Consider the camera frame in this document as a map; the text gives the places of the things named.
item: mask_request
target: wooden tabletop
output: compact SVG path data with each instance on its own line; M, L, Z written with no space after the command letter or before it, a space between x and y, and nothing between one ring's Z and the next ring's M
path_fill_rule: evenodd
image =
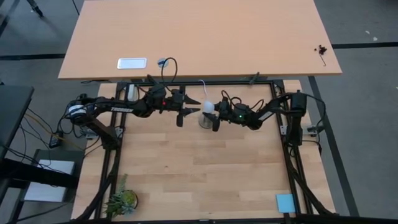
M284 82L286 91L301 89L297 80ZM115 88L116 84L102 84L99 96L112 97ZM271 99L269 85L208 86L209 99L220 101L221 90L249 105ZM202 86L187 86L187 94L198 101L205 99ZM115 220L283 216L275 195L289 194L290 188L275 116L257 131L222 122L214 133L199 126L200 113L187 116L182 128L175 125L176 115L127 116L118 180L128 174L126 188L138 194L139 206L133 215ZM107 124L110 117L111 113L103 113L99 120ZM310 124L308 113L302 123ZM334 210L317 145L303 142L300 152L308 186L326 208ZM104 150L97 149L85 158L72 218L95 196L103 157Z
M185 77L341 74L313 0L109 0L84 2L59 78L159 76L167 57Z

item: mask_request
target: black robotic arm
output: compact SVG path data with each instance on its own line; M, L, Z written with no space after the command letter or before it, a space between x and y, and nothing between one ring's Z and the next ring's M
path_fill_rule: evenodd
M165 85L156 83L152 77L149 80L154 86L145 91L144 97L136 101L124 101L114 98L87 98L80 96L79 99L70 102L68 107L68 118L72 124L86 126L101 137L104 149L116 149L120 146L119 136L116 135L114 127L105 126L96 119L98 115L108 111L131 113L140 118L148 118L154 111L176 111L177 126L183 126L183 117L199 111L199 108L185 108L185 104L200 105L185 94L185 86L171 90L171 96L166 97Z
M290 109L288 111L282 109L282 104L290 100ZM247 126L251 130L258 130L262 123L271 117L274 113L280 113L291 118L291 125L287 127L287 139L289 143L301 145L302 128L301 118L307 110L307 95L301 92L286 93L278 98L270 100L264 107L253 111L248 105L243 103L232 103L232 101L223 97L223 99L215 104L215 111L219 115L205 113L203 114L213 122L213 131L218 131L220 121L240 124Z

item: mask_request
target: light wood desk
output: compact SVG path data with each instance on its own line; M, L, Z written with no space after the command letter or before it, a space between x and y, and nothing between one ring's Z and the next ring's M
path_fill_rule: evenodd
M341 74L313 0L104 0L84 2L59 78L159 76L167 57L179 77ZM147 66L118 70L119 58Z
M284 83L286 92L301 89L297 80ZM98 94L112 97L115 88L116 84L102 84ZM221 100L221 90L249 105L272 98L269 85L208 86L212 102ZM205 99L202 86L187 86L187 94ZM221 122L214 133L199 126L199 112L187 116L182 128L175 125L176 115L127 116L118 179L128 174L126 188L137 192L139 206L134 215L114 220L282 217L275 195L289 194L290 187L275 116L257 131ZM99 119L106 124L110 117L104 113ZM302 123L310 124L308 113ZM334 210L317 145L303 142L300 152L308 186L327 209ZM85 158L72 218L95 196L103 157L104 150L97 149Z

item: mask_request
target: small black object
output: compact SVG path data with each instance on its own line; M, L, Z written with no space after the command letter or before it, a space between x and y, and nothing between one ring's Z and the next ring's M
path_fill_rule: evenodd
M58 136L58 137L63 137L63 132L62 131L57 131L56 133L54 133L54 135ZM59 138L54 137L54 135L51 135L50 138L50 142L49 142L49 148L55 148L61 145L62 141Z
M322 45L319 45L319 54L323 55L328 49L326 47L322 47Z
M254 82L256 82L256 80L259 78L260 72L257 72L253 78L250 80L249 85L253 85Z

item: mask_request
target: succulent plant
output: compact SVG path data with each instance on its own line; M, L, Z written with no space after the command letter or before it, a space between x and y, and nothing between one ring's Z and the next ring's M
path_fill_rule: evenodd
M132 190L126 190L127 174L124 174L118 191L109 198L106 204L105 213L110 214L112 217L118 215L132 214L138 204L136 193Z

